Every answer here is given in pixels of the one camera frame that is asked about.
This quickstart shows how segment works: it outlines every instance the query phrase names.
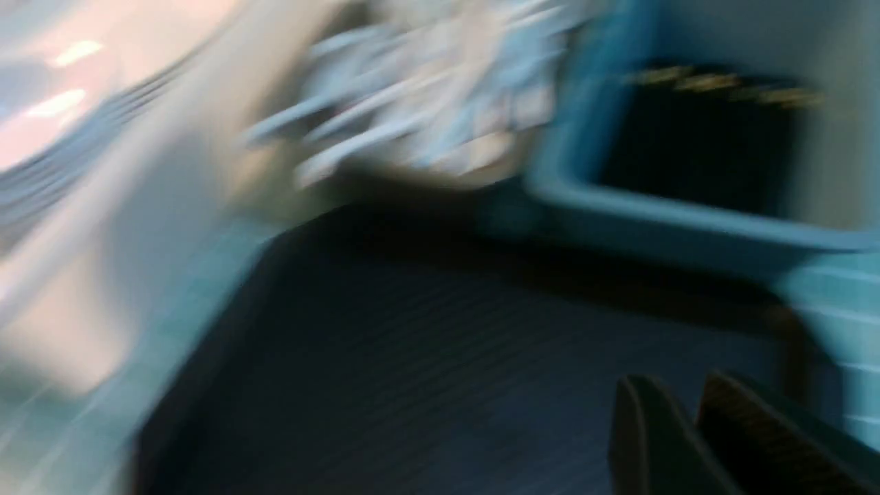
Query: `black object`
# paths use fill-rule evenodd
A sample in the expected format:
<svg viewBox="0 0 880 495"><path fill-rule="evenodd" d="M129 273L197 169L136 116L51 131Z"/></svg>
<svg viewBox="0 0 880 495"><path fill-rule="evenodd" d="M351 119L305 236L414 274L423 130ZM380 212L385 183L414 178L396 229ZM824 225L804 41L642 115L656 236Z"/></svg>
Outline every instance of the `black object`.
<svg viewBox="0 0 880 495"><path fill-rule="evenodd" d="M840 422L840 372L785 311L751 285L346 207L262 256L141 431L135 493L607 493L625 373L694 411L705 373L737 369Z"/></svg>
<svg viewBox="0 0 880 495"><path fill-rule="evenodd" d="M748 377L711 373L697 426L749 493L880 493L880 454Z"/></svg>
<svg viewBox="0 0 880 495"><path fill-rule="evenodd" d="M741 495L672 391L655 377L618 382L608 449L617 495Z"/></svg>

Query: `teal tile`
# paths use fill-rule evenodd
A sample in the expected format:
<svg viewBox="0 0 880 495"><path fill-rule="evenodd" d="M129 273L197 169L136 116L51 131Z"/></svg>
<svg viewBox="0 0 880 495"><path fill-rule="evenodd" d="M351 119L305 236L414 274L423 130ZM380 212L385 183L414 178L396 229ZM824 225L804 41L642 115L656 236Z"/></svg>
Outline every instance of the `teal tile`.
<svg viewBox="0 0 880 495"><path fill-rule="evenodd" d="M817 343L837 362L863 364L869 360L868 326L864 321L805 309L801 315Z"/></svg>
<svg viewBox="0 0 880 495"><path fill-rule="evenodd" d="M29 414L0 433L0 472L10 485L4 487L4 493L15 493L31 478L34 468L49 455L66 427L67 423L50 417Z"/></svg>
<svg viewBox="0 0 880 495"><path fill-rule="evenodd" d="M871 275L880 276L880 252L862 255L861 262L862 270Z"/></svg>
<svg viewBox="0 0 880 495"><path fill-rule="evenodd" d="M819 283L821 284L818 296L820 306L855 314L875 312L869 302L880 298L880 284L835 275L824 275Z"/></svg>
<svg viewBox="0 0 880 495"><path fill-rule="evenodd" d="M109 469L132 452L123 439L90 428L72 429L62 442L55 461L37 480L36 493L88 495Z"/></svg>
<svg viewBox="0 0 880 495"><path fill-rule="evenodd" d="M862 361L858 364L880 366L880 321L866 321L862 327L864 349Z"/></svg>
<svg viewBox="0 0 880 495"><path fill-rule="evenodd" d="M880 373L847 371L847 414L880 421Z"/></svg>
<svg viewBox="0 0 880 495"><path fill-rule="evenodd" d="M868 447L880 451L880 424L868 424L865 436L861 439Z"/></svg>
<svg viewBox="0 0 880 495"><path fill-rule="evenodd" d="M844 428L849 436L854 439L865 441L870 435L870 423L861 419L847 418L844 422Z"/></svg>

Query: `plastic basket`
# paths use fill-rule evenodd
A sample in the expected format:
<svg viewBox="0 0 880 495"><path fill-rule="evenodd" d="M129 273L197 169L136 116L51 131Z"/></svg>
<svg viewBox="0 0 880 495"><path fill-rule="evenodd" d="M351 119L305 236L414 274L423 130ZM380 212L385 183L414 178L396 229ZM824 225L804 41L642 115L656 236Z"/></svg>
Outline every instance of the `plastic basket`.
<svg viewBox="0 0 880 495"><path fill-rule="evenodd" d="M777 277L824 252L872 248L880 211L880 3L618 0L572 55L560 113L532 156L529 194L564 240L690 268ZM766 218L606 188L598 173L649 57L733 63L808 81L825 96Z"/></svg>

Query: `dark floor mat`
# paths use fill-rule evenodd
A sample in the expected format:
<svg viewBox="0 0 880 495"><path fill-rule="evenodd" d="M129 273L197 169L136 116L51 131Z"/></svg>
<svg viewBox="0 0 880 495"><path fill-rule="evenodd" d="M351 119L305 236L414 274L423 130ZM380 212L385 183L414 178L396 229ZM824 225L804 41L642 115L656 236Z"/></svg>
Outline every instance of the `dark floor mat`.
<svg viewBox="0 0 880 495"><path fill-rule="evenodd" d="M765 296L588 258L365 207L280 237L142 431L136 492L607 493L622 374L692 410L714 367L781 386Z"/></svg>

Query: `floor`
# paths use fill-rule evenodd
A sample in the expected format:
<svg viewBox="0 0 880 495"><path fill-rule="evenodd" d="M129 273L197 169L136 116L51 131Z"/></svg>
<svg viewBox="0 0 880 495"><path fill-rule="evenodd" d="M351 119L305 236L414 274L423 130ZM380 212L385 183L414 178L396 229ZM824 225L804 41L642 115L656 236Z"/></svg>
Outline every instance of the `floor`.
<svg viewBox="0 0 880 495"><path fill-rule="evenodd" d="M8 495L124 493L128 440L266 241L326 211L333 198L274 194L232 219L190 264L124 369L79 403L17 386L0 364L0 490ZM847 369L847 428L880 449L880 253L828 257L793 274L786 293Z"/></svg>

